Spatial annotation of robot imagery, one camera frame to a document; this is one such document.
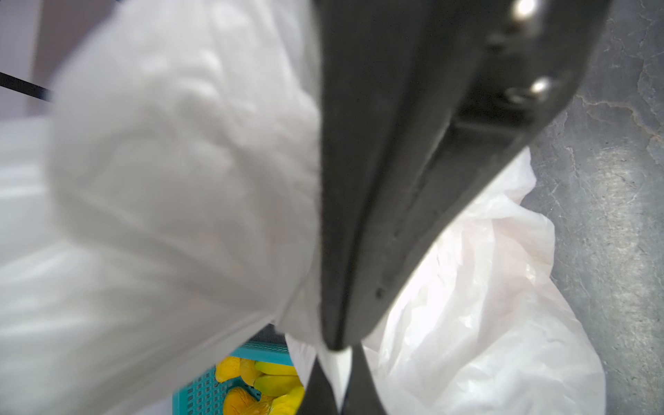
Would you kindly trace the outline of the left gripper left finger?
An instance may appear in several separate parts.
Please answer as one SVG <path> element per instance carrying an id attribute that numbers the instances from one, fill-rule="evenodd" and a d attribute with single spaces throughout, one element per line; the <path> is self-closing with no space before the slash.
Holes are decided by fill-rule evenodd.
<path id="1" fill-rule="evenodd" d="M 338 415 L 335 395 L 323 368 L 316 360 L 297 415 Z"/>

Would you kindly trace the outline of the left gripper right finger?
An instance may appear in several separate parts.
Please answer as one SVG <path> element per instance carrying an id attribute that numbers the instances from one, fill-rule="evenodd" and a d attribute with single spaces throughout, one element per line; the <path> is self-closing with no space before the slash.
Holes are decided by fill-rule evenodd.
<path id="1" fill-rule="evenodd" d="M 387 415 L 361 344 L 352 348 L 352 368 L 342 415 Z"/>

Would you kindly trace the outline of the black wooden shelf rack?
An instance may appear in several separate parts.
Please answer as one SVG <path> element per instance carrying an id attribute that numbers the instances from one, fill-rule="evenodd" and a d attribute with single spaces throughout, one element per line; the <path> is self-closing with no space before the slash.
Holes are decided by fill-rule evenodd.
<path id="1" fill-rule="evenodd" d="M 47 88 L 3 72 L 0 73 L 0 86 L 38 100 L 49 102 L 51 92 Z"/>

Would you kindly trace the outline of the banana bunch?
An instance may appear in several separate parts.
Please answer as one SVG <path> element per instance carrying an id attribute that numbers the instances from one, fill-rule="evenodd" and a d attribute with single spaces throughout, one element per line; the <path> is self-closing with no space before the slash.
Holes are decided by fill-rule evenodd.
<path id="1" fill-rule="evenodd" d="M 294 415 L 304 399 L 304 386 L 293 366 L 228 357 L 215 367 L 219 383 L 239 379 L 224 399 L 223 414 Z"/>

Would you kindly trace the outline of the white plastic grocery bag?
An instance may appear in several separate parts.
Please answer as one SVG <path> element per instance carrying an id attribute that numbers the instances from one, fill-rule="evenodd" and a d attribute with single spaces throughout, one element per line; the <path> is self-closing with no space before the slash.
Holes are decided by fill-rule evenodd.
<path id="1" fill-rule="evenodd" d="M 47 116 L 1 125 L 1 411 L 139 414 L 269 324 L 339 414 L 322 336 L 319 1 L 125 1 Z M 529 144 L 362 345 L 387 414 L 601 414 L 605 375 L 525 209 Z"/>

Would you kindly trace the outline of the teal plastic basket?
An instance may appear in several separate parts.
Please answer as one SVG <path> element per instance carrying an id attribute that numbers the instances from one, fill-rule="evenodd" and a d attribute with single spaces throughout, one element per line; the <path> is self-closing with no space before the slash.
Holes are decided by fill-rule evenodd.
<path id="1" fill-rule="evenodd" d="M 274 364 L 293 366 L 285 336 L 279 334 L 273 324 L 269 324 L 250 338 L 241 347 L 233 351 L 232 357 Z M 261 393 L 240 377 L 218 382 L 215 366 L 201 373 L 172 396 L 174 415 L 223 414 L 223 405 L 227 395 L 235 388 L 249 393 L 254 399 L 260 399 Z"/>

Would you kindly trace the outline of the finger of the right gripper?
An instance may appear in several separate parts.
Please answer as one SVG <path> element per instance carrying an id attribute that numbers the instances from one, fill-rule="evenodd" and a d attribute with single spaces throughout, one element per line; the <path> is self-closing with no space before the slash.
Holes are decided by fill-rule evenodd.
<path id="1" fill-rule="evenodd" d="M 568 104 L 607 1 L 319 1 L 322 336 L 366 338 L 439 234 Z"/>

